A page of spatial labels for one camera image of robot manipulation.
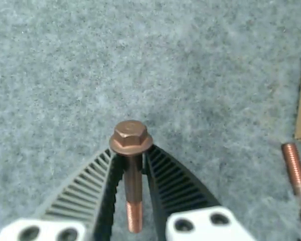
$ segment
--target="copper threaded rod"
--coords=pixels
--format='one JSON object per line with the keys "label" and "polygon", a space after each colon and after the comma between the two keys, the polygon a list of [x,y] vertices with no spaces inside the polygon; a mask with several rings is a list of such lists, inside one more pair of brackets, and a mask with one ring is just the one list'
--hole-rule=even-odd
{"label": "copper threaded rod", "polygon": [[296,145],[287,143],[282,145],[283,156],[287,165],[291,184],[301,203],[301,162]]}
{"label": "copper threaded rod", "polygon": [[110,147],[124,156],[124,182],[128,230],[142,230],[142,154],[153,144],[146,126],[136,120],[127,120],[116,125],[110,138]]}
{"label": "copper threaded rod", "polygon": [[138,233],[142,230],[142,206],[139,203],[126,203],[128,230]]}

